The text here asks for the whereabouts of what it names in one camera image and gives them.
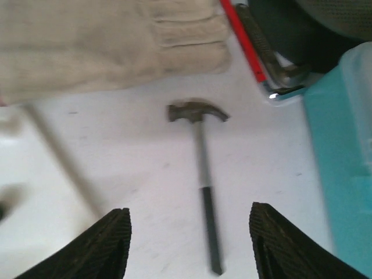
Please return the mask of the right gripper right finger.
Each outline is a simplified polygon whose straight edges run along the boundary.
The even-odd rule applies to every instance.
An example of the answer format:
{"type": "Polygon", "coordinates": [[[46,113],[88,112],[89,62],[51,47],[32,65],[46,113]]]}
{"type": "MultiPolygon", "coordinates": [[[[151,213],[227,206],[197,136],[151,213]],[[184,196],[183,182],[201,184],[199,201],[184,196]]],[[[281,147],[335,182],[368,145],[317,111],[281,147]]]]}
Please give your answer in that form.
{"type": "Polygon", "coordinates": [[[249,232],[259,278],[366,278],[268,203],[252,204],[249,232]]]}

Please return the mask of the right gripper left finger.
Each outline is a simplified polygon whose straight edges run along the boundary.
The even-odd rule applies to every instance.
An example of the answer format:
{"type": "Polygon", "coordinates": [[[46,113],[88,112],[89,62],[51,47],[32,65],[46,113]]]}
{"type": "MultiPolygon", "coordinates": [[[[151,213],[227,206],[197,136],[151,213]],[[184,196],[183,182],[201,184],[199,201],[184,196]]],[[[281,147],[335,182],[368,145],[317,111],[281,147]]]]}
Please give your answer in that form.
{"type": "Polygon", "coordinates": [[[132,235],[128,208],[113,209],[18,278],[123,278],[132,235]]]}

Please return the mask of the black handled hammer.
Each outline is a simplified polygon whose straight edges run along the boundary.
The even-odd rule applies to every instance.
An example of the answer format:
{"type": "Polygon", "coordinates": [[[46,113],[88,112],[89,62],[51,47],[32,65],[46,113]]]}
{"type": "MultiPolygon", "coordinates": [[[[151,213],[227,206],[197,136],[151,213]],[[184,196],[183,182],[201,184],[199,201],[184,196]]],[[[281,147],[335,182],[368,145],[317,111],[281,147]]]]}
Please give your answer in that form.
{"type": "Polygon", "coordinates": [[[216,214],[214,212],[212,176],[210,174],[203,123],[206,115],[214,116],[222,122],[226,122],[230,116],[223,109],[206,101],[172,103],[166,106],[166,111],[169,122],[186,119],[192,125],[196,157],[198,160],[199,184],[202,195],[206,239],[208,243],[209,267],[213,274],[221,276],[224,270],[222,267],[216,214]]]}

